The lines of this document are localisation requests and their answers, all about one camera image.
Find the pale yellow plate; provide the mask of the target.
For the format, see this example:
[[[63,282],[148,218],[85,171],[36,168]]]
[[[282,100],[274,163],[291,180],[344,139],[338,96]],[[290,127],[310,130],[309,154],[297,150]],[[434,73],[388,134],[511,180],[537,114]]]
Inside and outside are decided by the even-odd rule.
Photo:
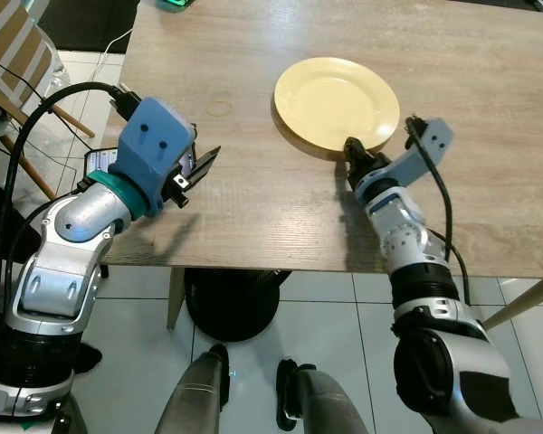
[[[342,152],[347,139],[380,148],[400,121],[390,84],[361,63],[341,58],[293,63],[277,79],[272,99],[285,127],[329,152]]]

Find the light wooden table leg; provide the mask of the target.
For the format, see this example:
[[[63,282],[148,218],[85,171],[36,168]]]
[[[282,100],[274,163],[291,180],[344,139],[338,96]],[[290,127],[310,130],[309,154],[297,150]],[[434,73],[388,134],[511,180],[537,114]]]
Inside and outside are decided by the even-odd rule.
[[[186,269],[180,266],[173,266],[169,273],[169,290],[167,303],[167,329],[176,329],[177,319],[181,313],[182,303],[185,301],[186,284],[185,284]]]
[[[527,313],[532,307],[539,306],[541,303],[543,303],[543,280],[529,287],[514,301],[508,302],[498,313],[492,314],[490,318],[485,319],[480,324],[485,330],[495,329],[496,326],[509,322],[520,314]]]

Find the black round table base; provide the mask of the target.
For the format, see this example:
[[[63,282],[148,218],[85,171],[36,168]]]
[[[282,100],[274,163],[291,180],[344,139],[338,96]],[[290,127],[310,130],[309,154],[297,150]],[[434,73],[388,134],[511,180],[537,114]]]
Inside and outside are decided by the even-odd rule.
[[[188,313],[217,342],[245,342],[272,322],[289,271],[186,269]]]

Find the green object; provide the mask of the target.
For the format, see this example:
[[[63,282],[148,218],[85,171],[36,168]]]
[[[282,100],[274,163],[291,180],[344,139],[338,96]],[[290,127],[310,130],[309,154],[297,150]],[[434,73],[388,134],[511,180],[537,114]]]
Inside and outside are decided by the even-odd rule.
[[[171,13],[184,12],[195,0],[156,0],[157,7]]]

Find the black floor mat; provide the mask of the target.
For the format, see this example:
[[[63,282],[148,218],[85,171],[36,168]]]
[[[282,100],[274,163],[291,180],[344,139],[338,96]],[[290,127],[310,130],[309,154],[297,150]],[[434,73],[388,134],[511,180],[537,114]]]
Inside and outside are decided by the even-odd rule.
[[[139,0],[51,0],[37,21],[60,51],[124,54],[130,36],[111,41],[132,28]]]

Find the black shoe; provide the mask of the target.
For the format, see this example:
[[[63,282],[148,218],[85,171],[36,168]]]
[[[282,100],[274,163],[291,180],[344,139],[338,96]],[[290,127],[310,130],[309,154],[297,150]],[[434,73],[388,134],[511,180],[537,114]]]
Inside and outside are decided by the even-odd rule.
[[[101,363],[102,358],[103,354],[101,351],[92,347],[90,344],[81,342],[76,355],[74,355],[73,371],[75,373],[88,373],[93,371],[93,369]]]

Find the striped wooden chair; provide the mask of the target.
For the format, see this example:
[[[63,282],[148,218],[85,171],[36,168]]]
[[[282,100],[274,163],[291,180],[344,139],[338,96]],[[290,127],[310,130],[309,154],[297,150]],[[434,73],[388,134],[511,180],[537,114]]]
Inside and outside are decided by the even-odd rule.
[[[0,150],[43,99],[70,79],[51,38],[18,0],[0,0]]]

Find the grey robot left leg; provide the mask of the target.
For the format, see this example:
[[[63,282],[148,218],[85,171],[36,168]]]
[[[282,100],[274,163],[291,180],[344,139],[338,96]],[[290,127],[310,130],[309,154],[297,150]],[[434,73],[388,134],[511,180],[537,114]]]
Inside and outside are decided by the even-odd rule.
[[[230,372],[224,344],[198,355],[182,373],[153,434],[219,434],[219,413],[229,401]]]

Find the grey robot leg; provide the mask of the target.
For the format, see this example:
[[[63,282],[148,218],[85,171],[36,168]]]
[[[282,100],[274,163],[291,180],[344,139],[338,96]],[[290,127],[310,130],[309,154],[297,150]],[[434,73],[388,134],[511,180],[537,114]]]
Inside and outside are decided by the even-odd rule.
[[[316,365],[280,360],[275,389],[280,430],[292,431],[301,422],[305,434],[370,434],[345,389]]]
[[[153,434],[219,434],[219,413],[229,401],[230,372],[224,344],[198,355],[182,373]]]

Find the grey robot right leg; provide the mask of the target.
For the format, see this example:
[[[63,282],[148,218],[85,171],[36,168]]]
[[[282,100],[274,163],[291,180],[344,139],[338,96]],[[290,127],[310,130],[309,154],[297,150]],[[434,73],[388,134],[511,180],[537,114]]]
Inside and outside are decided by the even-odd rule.
[[[280,430],[292,431],[301,422],[305,434],[370,434],[345,389],[316,365],[280,360],[275,389]]]

